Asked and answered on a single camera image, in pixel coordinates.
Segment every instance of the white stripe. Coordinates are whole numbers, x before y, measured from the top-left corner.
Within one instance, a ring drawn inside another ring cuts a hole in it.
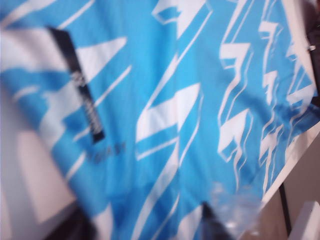
[[[96,227],[97,237],[96,240],[109,240],[112,235],[112,228],[114,226],[114,218],[112,213],[111,204],[109,203],[105,210],[92,219]]]
[[[36,93],[37,91],[39,90],[39,86],[37,85],[32,85],[32,86],[27,86],[19,91],[17,91],[12,99],[14,102],[17,102],[20,98],[26,96],[26,95],[29,95],[29,94],[34,94]]]
[[[175,138],[173,138],[173,139],[171,139],[169,141],[166,141],[166,142],[164,142],[164,143],[162,143],[162,144],[160,144],[158,146],[155,146],[154,148],[151,148],[148,151],[145,151],[145,152],[141,153],[140,155],[138,155],[136,157],[136,159],[137,160],[141,160],[141,159],[143,159],[143,158],[145,158],[145,157],[147,157],[147,156],[159,151],[160,149],[163,149],[163,148],[165,148],[167,146],[170,146],[171,144],[176,143],[177,140],[178,140],[178,137],[175,137]]]
[[[12,12],[10,12],[0,23],[2,29],[5,29],[10,24],[14,23],[15,21],[23,18],[29,13],[34,11],[38,11],[44,9],[45,7],[49,6],[56,0],[29,0],[25,1],[18,7],[16,7]]]
[[[86,158],[86,153],[83,152],[79,156],[79,158],[75,161],[75,163],[72,165],[72,167],[69,169],[69,171],[65,175],[65,179],[67,182],[73,177],[73,175],[78,171],[78,169],[81,167],[81,165],[84,163]]]
[[[71,17],[69,17],[67,20],[65,20],[63,23],[61,23],[57,28],[58,29],[64,29],[66,26],[71,24],[74,20],[76,20],[78,17],[80,17],[88,8],[91,7],[92,4],[94,4],[95,0],[88,1],[83,7],[81,7],[75,14],[73,14]]]
[[[177,234],[171,240],[192,240],[195,237],[202,216],[202,205],[196,207],[180,222]]]
[[[132,66],[128,66],[123,73],[107,88],[107,90],[95,101],[94,106],[97,107],[109,93],[130,73]]]
[[[166,162],[163,170],[161,171],[158,179],[155,181],[150,193],[145,199],[145,202],[142,206],[140,214],[136,220],[134,230],[132,233],[132,240],[137,240],[140,237],[140,234],[143,230],[143,227],[152,211],[156,205],[159,197],[164,193],[168,185],[171,183],[172,179],[176,175],[178,170],[178,154],[179,154],[179,143],[177,142],[173,152]]]
[[[90,133],[90,127],[88,126],[85,130],[79,132],[77,135],[74,136],[73,141],[78,141],[80,138],[82,138],[83,136],[87,135],[88,133]]]
[[[187,154],[187,151],[189,150],[190,145],[191,145],[191,143],[193,142],[193,140],[194,140],[194,138],[196,137],[196,134],[197,134],[197,132],[198,132],[199,125],[200,125],[200,119],[201,119],[201,117],[200,117],[200,116],[201,116],[200,111],[201,111],[201,107],[202,107],[202,102],[203,102],[203,100],[204,100],[204,96],[202,95],[201,98],[200,98],[199,106],[198,106],[198,119],[197,119],[197,121],[196,121],[196,125],[195,125],[195,128],[194,128],[194,130],[193,130],[193,133],[192,133],[192,135],[191,135],[188,143],[186,144],[186,146],[185,146],[185,148],[184,148],[184,150],[183,150],[183,152],[182,152],[182,154],[181,154],[181,157],[180,157],[180,160],[179,160],[179,167],[182,165],[182,163],[183,163],[183,161],[184,161],[184,159],[185,159],[185,156],[186,156],[186,154]]]
[[[165,227],[165,225],[167,224],[167,222],[169,221],[169,219],[171,218],[171,216],[175,213],[177,206],[178,206],[178,202],[180,199],[180,193],[178,194],[178,196],[176,197],[176,200],[174,201],[174,204],[170,210],[170,212],[168,213],[168,215],[165,217],[165,219],[163,220],[163,222],[161,223],[160,227],[158,228],[158,230],[155,232],[155,234],[153,235],[153,237],[151,238],[151,240],[156,240],[156,238],[159,236],[159,234],[161,233],[162,229]]]

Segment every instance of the white wall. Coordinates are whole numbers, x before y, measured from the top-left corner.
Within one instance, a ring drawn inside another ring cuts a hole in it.
[[[75,198],[3,87],[0,129],[1,239],[43,239],[75,209]]]

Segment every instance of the blue and white jersey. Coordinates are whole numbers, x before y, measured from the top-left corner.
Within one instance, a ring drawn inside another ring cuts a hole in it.
[[[213,182],[261,198],[319,120],[280,0],[7,0],[0,26],[1,82],[103,239],[197,238]]]

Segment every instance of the black label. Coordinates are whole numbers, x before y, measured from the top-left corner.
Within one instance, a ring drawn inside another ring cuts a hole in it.
[[[82,73],[75,47],[67,31],[54,28],[49,28],[49,30],[58,47],[60,48],[62,55],[64,56],[64,59],[71,72],[71,80],[74,82],[82,98],[83,107],[86,117],[89,121],[90,131],[92,133],[93,142],[96,143],[102,140],[105,137],[105,134],[95,108],[95,102],[90,94],[85,76]]]

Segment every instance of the dark object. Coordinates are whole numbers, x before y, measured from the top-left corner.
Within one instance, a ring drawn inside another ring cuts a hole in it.
[[[288,208],[288,202],[287,202],[287,196],[286,196],[286,190],[285,190],[284,183],[282,183],[280,185],[279,192],[280,192],[280,198],[281,198],[281,204],[282,204],[282,211],[283,211],[283,215],[284,215],[286,233],[289,237],[291,230],[292,230],[292,226],[291,226],[291,221],[290,221],[289,208]]]
[[[212,208],[206,202],[202,204],[200,238],[202,240],[233,240],[225,226],[219,221]]]
[[[309,52],[312,61],[315,85],[318,96],[312,98],[311,103],[320,107],[320,16],[318,16],[314,27],[307,35],[310,47]]]
[[[93,240],[96,229],[78,208],[44,240]]]
[[[72,43],[70,35],[67,31],[62,31],[54,28],[49,28],[53,38],[55,39],[58,47],[71,72],[71,80],[75,83],[78,91],[82,97],[83,106],[85,109],[86,117],[89,121],[90,131],[93,136],[93,142],[96,143],[105,137],[103,128],[95,108],[89,87],[87,85],[85,76],[82,73],[75,47]]]

